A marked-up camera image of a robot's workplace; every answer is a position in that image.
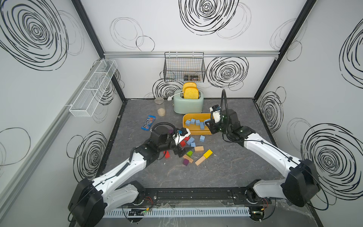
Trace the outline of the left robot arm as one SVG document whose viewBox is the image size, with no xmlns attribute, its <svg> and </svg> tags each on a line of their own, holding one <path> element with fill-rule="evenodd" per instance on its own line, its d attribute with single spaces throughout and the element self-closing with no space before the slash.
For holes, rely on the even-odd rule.
<svg viewBox="0 0 363 227">
<path fill-rule="evenodd" d="M 142 203 L 144 187 L 137 181 L 126 181 L 159 158 L 159 154 L 172 150 L 182 156 L 180 143 L 191 135 L 187 128 L 173 128 L 170 123 L 158 123 L 151 129 L 149 139 L 132 148 L 127 160 L 99 177 L 82 179 L 76 186 L 68 205 L 71 221 L 80 227 L 94 227 L 103 216 L 128 203 Z"/>
</svg>

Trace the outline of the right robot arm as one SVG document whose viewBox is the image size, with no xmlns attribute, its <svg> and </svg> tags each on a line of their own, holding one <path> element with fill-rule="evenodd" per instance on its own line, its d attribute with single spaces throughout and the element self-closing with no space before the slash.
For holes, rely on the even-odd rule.
<svg viewBox="0 0 363 227">
<path fill-rule="evenodd" d="M 256 179 L 246 187 L 245 196 L 251 204 L 263 198 L 287 199 L 293 205 L 303 207 L 320 190 L 315 164 L 282 151 L 262 138 L 255 130 L 242 126 L 232 109 L 222 111 L 216 105 L 210 108 L 206 125 L 212 134 L 221 132 L 228 142 L 237 143 L 270 163 L 282 176 L 280 180 Z"/>
</svg>

